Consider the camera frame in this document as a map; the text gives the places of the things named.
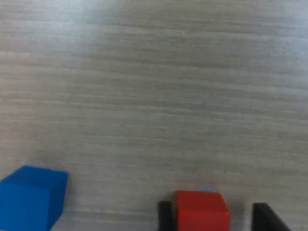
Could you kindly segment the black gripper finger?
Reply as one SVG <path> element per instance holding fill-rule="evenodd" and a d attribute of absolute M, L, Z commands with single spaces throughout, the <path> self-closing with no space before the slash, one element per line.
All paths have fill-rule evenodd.
<path fill-rule="evenodd" d="M 158 231 L 176 231 L 173 215 L 173 203 L 160 201 L 158 203 Z"/>
<path fill-rule="evenodd" d="M 291 231 L 267 203 L 253 203 L 251 231 Z"/>

